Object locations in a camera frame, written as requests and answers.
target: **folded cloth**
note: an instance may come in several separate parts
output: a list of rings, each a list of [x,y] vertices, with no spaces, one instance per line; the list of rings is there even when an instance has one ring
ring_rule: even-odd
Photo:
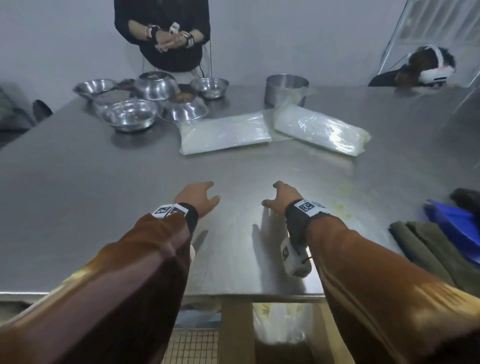
[[[480,271],[463,257],[437,224],[410,221],[407,226],[442,263],[457,288],[480,298]]]
[[[440,278],[445,283],[456,287],[454,281],[445,267],[440,263],[438,258],[430,251],[425,244],[419,240],[414,233],[401,221],[394,222],[390,225],[390,233],[398,243],[400,249],[407,259]]]
[[[480,192],[467,188],[457,188],[450,198],[455,201],[459,208],[470,211],[480,220]]]

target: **green towel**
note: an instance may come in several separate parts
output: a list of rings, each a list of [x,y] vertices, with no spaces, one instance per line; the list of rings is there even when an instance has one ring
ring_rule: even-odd
[[[456,287],[452,277],[442,263],[440,263],[438,258],[408,229],[403,222],[394,222],[390,225],[389,230],[410,262],[425,269],[427,272],[432,273],[434,276],[440,278],[451,286]]]
[[[456,287],[480,298],[480,271],[463,257],[437,224],[410,221],[407,226],[443,264]]]

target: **dough in plastic wrap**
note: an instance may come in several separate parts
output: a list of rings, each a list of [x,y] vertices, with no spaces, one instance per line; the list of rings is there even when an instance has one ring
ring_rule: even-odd
[[[181,135],[180,153],[184,155],[272,141],[261,112],[184,121],[177,126]]]
[[[288,104],[275,112],[275,129],[335,152],[357,156],[370,134],[339,119]]]

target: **person's hair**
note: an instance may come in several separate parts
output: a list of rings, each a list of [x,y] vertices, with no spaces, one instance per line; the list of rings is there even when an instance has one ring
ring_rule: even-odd
[[[431,54],[429,54],[431,51],[430,48],[420,47],[412,53],[408,63],[400,68],[400,71],[395,78],[395,81],[400,87],[414,86],[419,82],[420,73],[422,73],[422,71],[438,67],[436,57],[432,57]],[[450,64],[452,67],[455,67],[455,59],[450,53],[447,53],[446,55],[443,54],[443,56],[445,64]]]

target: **white wall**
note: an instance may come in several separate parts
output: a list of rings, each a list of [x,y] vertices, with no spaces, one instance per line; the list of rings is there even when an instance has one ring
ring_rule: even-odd
[[[314,85],[365,85],[378,70],[405,0],[210,0],[215,76],[260,84],[295,73]],[[3,0],[0,84],[21,104],[53,110],[84,80],[142,69],[113,24],[113,0]]]

